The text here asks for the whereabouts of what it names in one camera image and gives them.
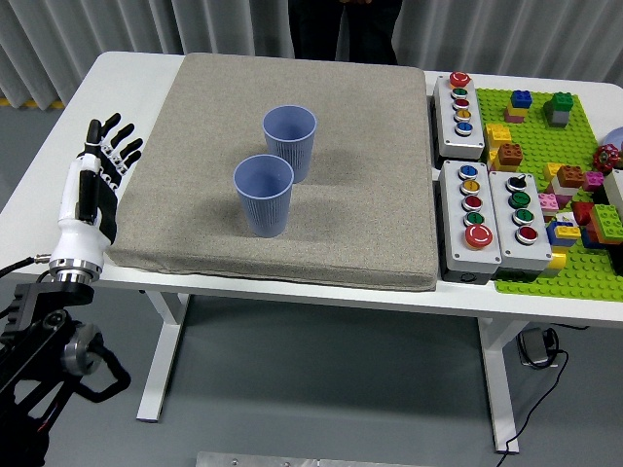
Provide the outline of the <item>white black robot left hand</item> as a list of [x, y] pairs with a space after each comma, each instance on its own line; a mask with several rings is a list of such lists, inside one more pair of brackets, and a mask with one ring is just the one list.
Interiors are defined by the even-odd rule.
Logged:
[[103, 254], [117, 235], [117, 191], [141, 157], [143, 140], [129, 140], [134, 124], [122, 116], [91, 120], [84, 149], [69, 166], [58, 215], [60, 239], [51, 257], [59, 269], [88, 263], [100, 272]]

